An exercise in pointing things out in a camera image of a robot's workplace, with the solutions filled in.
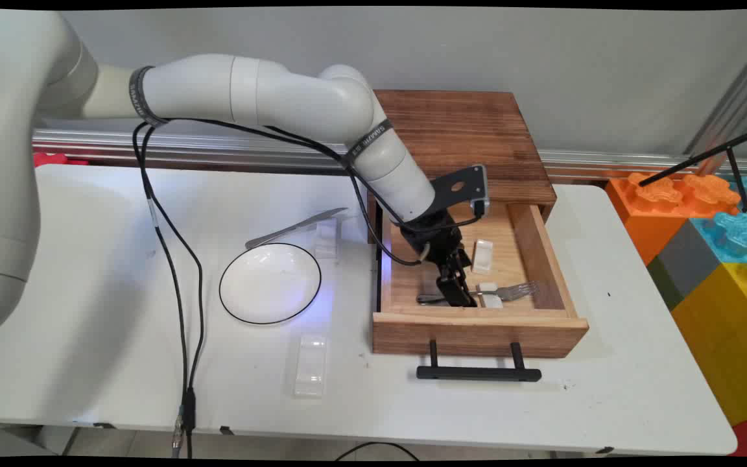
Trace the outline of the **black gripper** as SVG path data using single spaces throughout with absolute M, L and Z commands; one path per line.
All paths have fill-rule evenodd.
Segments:
M 431 262 L 438 266 L 453 266 L 453 272 L 436 279 L 439 292 L 451 307 L 477 307 L 466 281 L 471 260 L 463 248 L 460 228 L 447 210 L 407 221 L 402 225 L 402 234 L 419 255 L 414 264 Z

